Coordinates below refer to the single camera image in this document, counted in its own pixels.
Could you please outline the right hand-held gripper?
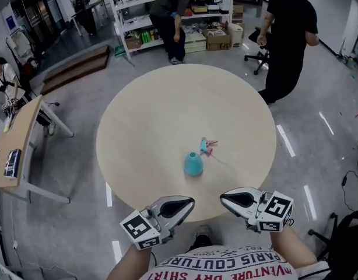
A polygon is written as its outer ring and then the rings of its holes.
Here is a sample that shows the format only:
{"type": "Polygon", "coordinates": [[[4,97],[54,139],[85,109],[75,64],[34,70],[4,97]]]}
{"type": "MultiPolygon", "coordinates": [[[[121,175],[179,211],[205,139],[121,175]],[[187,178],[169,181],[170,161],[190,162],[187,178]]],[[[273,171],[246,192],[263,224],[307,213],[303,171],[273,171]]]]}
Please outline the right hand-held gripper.
{"type": "Polygon", "coordinates": [[[292,198],[277,191],[262,193],[253,187],[225,192],[220,196],[220,202],[236,217],[248,219],[247,229],[258,233],[282,232],[290,219],[294,204],[292,198]]]}

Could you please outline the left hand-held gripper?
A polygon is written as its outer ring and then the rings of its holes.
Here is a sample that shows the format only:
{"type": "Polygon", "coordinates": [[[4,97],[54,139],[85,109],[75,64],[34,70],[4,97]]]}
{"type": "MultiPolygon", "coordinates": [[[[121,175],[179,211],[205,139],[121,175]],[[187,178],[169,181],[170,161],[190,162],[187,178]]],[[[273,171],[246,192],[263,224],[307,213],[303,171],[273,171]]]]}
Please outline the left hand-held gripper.
{"type": "Polygon", "coordinates": [[[195,200],[191,197],[161,197],[151,206],[133,211],[120,226],[138,250],[151,249],[174,237],[174,231],[170,229],[182,224],[194,205],[195,200]]]}

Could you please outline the teal and pink spray nozzle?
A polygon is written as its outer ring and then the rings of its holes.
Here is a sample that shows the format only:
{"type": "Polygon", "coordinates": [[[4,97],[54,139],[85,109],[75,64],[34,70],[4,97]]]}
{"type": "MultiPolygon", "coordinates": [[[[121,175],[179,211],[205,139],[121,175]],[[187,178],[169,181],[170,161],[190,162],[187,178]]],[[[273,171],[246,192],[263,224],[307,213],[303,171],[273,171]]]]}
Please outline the teal and pink spray nozzle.
{"type": "Polygon", "coordinates": [[[205,155],[207,158],[213,158],[216,161],[218,161],[219,163],[225,164],[225,162],[221,159],[219,159],[218,157],[213,155],[213,147],[216,146],[218,144],[218,141],[212,141],[212,140],[208,140],[206,137],[202,137],[201,139],[201,143],[199,146],[199,158],[202,160],[202,155],[205,155]]]}

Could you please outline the person's left forearm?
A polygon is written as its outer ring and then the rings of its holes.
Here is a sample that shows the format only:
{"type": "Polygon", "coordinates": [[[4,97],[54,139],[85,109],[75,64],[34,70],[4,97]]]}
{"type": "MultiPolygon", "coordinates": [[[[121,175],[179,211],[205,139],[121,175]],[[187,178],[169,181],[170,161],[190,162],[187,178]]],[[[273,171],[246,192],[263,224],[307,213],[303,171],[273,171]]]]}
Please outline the person's left forearm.
{"type": "Polygon", "coordinates": [[[106,280],[140,280],[149,270],[151,249],[138,250],[133,244],[111,270],[106,280]]]}

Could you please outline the person's right forearm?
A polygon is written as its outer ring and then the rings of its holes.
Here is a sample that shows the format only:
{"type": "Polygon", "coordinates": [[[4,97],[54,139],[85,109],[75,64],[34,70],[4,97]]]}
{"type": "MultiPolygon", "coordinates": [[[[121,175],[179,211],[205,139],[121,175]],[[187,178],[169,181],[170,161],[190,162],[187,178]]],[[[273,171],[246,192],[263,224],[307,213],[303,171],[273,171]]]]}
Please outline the person's right forearm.
{"type": "Polygon", "coordinates": [[[281,232],[270,232],[273,249],[294,269],[308,267],[317,263],[315,254],[290,227],[281,232]]]}

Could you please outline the person's leg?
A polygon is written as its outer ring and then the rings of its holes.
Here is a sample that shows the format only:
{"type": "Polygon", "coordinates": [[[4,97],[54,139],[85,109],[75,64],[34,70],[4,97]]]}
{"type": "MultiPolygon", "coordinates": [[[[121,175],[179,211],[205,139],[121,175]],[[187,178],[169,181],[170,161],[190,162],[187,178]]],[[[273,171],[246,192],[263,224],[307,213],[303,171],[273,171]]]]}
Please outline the person's leg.
{"type": "Polygon", "coordinates": [[[195,240],[192,246],[187,252],[192,250],[212,246],[212,240],[210,238],[212,234],[212,228],[209,225],[200,225],[195,233],[195,240]]]}

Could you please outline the large cardboard box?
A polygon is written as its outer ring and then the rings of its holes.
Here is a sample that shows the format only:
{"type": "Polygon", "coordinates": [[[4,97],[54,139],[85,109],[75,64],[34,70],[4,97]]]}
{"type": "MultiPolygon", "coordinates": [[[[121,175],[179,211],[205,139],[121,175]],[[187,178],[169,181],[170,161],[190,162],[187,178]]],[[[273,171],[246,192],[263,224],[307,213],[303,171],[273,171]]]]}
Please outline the large cardboard box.
{"type": "Polygon", "coordinates": [[[206,49],[208,51],[229,50],[231,36],[225,29],[205,29],[203,35],[206,38],[206,49]]]}

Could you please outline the black office chair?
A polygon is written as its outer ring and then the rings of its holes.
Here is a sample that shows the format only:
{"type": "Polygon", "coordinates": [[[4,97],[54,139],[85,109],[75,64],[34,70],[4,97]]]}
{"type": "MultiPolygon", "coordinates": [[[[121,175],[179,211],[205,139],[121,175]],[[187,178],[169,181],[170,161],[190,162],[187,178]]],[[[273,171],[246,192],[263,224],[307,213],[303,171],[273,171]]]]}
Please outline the black office chair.
{"type": "MultiPolygon", "coordinates": [[[[260,34],[261,28],[260,27],[256,27],[255,31],[248,37],[249,40],[251,40],[254,43],[257,43],[258,40],[258,36],[260,34]]],[[[244,56],[244,61],[247,62],[249,60],[257,60],[259,65],[257,67],[257,69],[255,69],[253,71],[254,75],[258,75],[259,71],[262,69],[263,65],[265,64],[269,64],[269,47],[268,45],[263,45],[259,47],[261,50],[265,50],[264,53],[262,53],[261,51],[258,52],[258,54],[256,55],[245,55],[244,56]]]]}

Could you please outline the pale green stacked trays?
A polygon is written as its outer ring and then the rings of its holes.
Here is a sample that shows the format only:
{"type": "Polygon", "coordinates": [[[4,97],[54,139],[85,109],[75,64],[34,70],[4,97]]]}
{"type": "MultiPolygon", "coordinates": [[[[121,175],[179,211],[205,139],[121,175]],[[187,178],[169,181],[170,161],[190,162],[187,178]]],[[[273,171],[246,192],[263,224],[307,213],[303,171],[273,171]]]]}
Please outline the pale green stacked trays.
{"type": "Polygon", "coordinates": [[[201,33],[186,34],[185,53],[196,53],[206,50],[206,37],[201,33]]]}

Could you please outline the white bin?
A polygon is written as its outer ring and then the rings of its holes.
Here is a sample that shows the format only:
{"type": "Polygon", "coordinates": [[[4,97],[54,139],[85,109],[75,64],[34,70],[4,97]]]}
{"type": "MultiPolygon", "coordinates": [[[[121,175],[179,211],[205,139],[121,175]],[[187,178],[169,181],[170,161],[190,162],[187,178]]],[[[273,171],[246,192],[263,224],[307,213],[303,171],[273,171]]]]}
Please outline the white bin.
{"type": "Polygon", "coordinates": [[[229,23],[227,27],[230,33],[230,46],[239,47],[244,34],[244,29],[239,24],[229,23]]]}

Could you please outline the dark blue box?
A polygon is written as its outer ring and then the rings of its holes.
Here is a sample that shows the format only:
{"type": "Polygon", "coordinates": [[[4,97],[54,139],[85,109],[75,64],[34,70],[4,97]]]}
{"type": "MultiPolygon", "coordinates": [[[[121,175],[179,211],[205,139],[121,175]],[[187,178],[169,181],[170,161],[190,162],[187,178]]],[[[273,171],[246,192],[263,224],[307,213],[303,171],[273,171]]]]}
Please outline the dark blue box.
{"type": "Polygon", "coordinates": [[[20,149],[14,149],[9,152],[3,173],[7,179],[17,178],[21,154],[22,151],[20,149]]]}

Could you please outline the wooden step platform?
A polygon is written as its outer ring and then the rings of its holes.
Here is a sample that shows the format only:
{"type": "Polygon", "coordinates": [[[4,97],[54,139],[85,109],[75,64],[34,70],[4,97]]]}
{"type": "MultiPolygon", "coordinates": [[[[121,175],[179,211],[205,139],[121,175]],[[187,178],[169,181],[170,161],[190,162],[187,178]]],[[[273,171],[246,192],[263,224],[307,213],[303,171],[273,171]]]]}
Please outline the wooden step platform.
{"type": "Polygon", "coordinates": [[[73,81],[105,69],[109,57],[110,46],[104,45],[52,69],[43,80],[44,85],[40,94],[49,94],[73,81]]]}

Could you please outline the small cardboard box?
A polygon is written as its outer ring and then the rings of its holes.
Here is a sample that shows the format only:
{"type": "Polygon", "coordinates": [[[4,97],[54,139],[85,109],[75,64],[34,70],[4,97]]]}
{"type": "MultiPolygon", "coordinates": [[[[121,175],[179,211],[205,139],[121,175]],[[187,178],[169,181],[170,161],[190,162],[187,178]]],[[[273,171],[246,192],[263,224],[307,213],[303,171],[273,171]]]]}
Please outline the small cardboard box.
{"type": "Polygon", "coordinates": [[[140,37],[128,37],[125,39],[128,50],[134,50],[140,48],[142,45],[140,37]]]}

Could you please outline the rectangular wooden desk white legs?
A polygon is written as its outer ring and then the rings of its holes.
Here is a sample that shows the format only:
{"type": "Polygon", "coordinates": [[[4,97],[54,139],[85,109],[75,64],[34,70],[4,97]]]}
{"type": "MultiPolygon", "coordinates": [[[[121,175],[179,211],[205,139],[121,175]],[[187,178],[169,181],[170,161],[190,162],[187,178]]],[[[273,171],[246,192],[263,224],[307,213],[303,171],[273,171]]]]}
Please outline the rectangular wooden desk white legs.
{"type": "Polygon", "coordinates": [[[70,203],[68,197],[42,189],[29,181],[30,165],[36,146],[31,141],[34,123],[39,111],[42,110],[69,137],[73,132],[59,119],[59,117],[45,104],[39,95],[23,106],[15,115],[11,128],[0,136],[0,192],[30,203],[30,194],[35,193],[64,204],[70,203]],[[21,158],[17,168],[16,178],[7,178],[3,173],[10,151],[21,150],[21,158]]]}

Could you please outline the white shelf unit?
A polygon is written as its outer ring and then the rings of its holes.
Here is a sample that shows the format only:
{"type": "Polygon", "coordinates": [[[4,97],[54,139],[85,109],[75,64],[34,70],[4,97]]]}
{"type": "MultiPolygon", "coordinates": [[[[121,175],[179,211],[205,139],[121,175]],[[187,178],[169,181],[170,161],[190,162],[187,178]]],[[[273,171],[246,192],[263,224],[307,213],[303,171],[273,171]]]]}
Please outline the white shelf unit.
{"type": "MultiPolygon", "coordinates": [[[[149,9],[155,0],[109,0],[115,20],[115,29],[120,37],[128,60],[135,51],[160,46],[163,44],[154,31],[149,16],[149,9]],[[125,39],[140,37],[140,48],[128,50],[125,39]]],[[[218,18],[221,22],[231,22],[233,0],[190,0],[183,20],[205,20],[218,18]]]]}

